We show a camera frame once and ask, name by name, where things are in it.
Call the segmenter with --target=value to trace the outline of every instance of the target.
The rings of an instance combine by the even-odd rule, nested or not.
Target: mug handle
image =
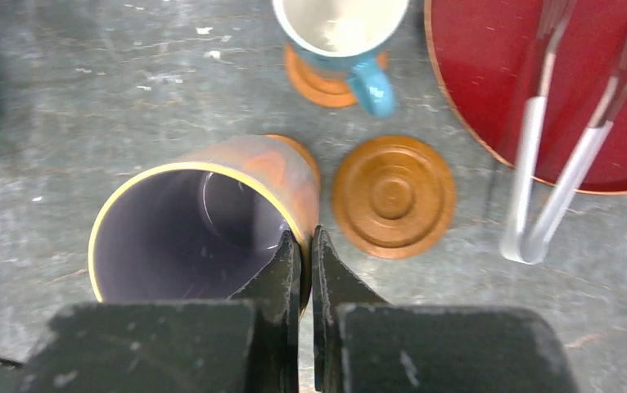
[[[388,77],[374,58],[352,66],[345,78],[359,105],[369,114],[384,118],[395,111],[395,96]]]

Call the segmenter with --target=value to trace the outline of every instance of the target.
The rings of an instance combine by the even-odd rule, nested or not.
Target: marble surface
[[[0,0],[0,356],[24,360],[57,309],[93,299],[89,230],[124,180],[233,135],[284,133],[319,159],[321,223],[341,258],[382,296],[534,309],[557,330],[582,391],[627,392],[627,196],[577,196],[544,264],[502,259],[512,172],[462,129],[440,94],[422,8],[412,1],[390,42],[399,109],[379,121],[358,107],[316,107],[294,92],[267,0]],[[450,230],[407,260],[351,246],[329,206],[345,154],[389,133],[432,145],[458,191]],[[535,205],[547,192],[536,187]],[[310,310],[301,326],[307,391]]]

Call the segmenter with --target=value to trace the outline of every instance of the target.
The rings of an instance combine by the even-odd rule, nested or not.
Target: metal tongs
[[[548,246],[562,221],[576,189],[580,187],[602,144],[610,133],[615,118],[627,98],[627,39],[620,59],[612,69],[607,87],[596,110],[557,179],[532,229],[526,231],[530,189],[538,158],[540,134],[547,107],[548,91],[553,76],[555,53],[574,11],[576,0],[544,0],[538,28],[538,54],[542,70],[536,93],[526,101],[521,138],[516,154],[516,177],[513,181],[506,228],[500,242],[502,255],[524,264],[543,261]]]

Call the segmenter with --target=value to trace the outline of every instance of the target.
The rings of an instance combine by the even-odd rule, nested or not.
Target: cup
[[[148,169],[101,208],[88,265],[99,301],[224,299],[274,256],[283,231],[300,245],[302,307],[318,223],[318,167],[282,136],[229,139]]]
[[[408,0],[273,0],[288,37],[285,65],[295,88],[319,105],[354,101],[376,117],[395,110],[378,57],[397,30]],[[349,99],[336,81],[345,81]]]

